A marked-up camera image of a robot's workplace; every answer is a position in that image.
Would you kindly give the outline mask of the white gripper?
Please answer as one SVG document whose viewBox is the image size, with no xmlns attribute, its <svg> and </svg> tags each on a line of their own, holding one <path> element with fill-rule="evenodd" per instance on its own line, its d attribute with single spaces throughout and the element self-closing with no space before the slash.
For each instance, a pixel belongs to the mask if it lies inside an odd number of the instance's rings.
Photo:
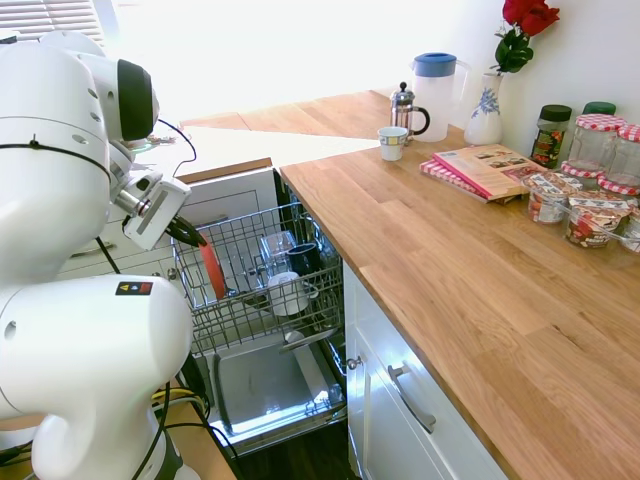
<svg viewBox="0 0 640 480">
<path fill-rule="evenodd" d="M 124 236 L 144 250 L 151 250 L 165 232 L 174 240 L 199 246 L 197 229 L 181 216 L 176 216 L 191 193 L 191 188 L 180 180 L 158 180 L 148 193 L 142 195 L 123 222 Z"/>
</svg>

